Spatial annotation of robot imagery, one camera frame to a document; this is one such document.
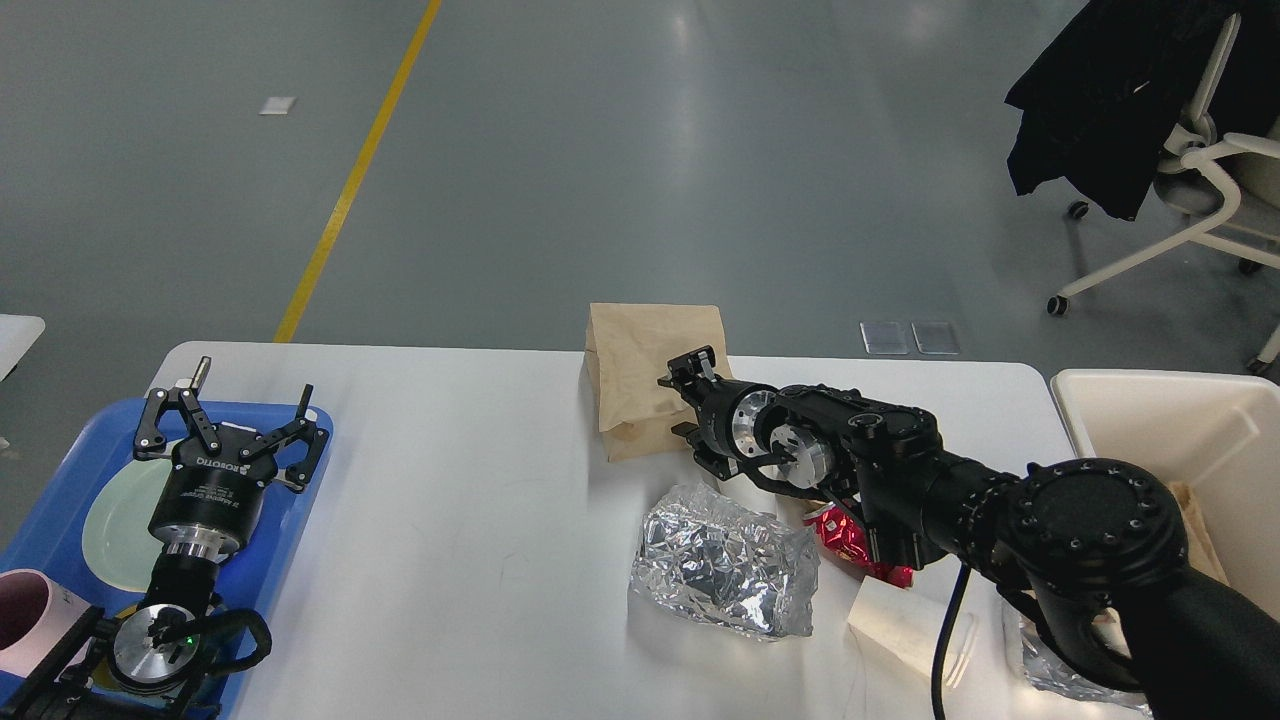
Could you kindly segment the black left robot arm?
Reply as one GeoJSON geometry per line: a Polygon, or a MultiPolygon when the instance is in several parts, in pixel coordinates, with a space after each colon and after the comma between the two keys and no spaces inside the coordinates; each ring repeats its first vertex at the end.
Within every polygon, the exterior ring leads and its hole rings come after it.
{"type": "Polygon", "coordinates": [[[271,653],[334,424],[210,366],[95,416],[3,551],[5,719],[216,719],[271,653]]]}

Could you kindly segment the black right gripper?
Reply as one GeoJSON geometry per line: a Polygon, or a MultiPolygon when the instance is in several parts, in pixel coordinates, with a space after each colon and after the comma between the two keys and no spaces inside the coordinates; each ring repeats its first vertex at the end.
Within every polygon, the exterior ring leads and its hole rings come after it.
{"type": "Polygon", "coordinates": [[[745,475],[755,483],[771,480],[762,459],[768,452],[756,439],[760,413],[777,395],[777,388],[745,380],[728,380],[716,372],[717,355],[701,346],[671,359],[667,372],[657,379],[660,388],[672,389],[684,401],[698,401],[698,424],[681,421],[669,433],[685,442],[699,466],[719,480],[745,475]]]}

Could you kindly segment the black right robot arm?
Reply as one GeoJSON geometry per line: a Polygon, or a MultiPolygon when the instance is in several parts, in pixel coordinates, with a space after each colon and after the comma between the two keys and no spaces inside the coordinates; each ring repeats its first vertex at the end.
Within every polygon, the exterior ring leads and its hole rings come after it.
{"type": "Polygon", "coordinates": [[[668,361],[658,384],[695,415],[672,433],[718,479],[831,502],[876,561],[956,557],[936,653],[978,573],[1070,669],[1142,693],[1157,719],[1277,716],[1276,619],[1190,564],[1178,501],[1144,468],[1084,457],[1016,477],[947,451],[923,407],[716,364],[708,346],[668,361]]]}

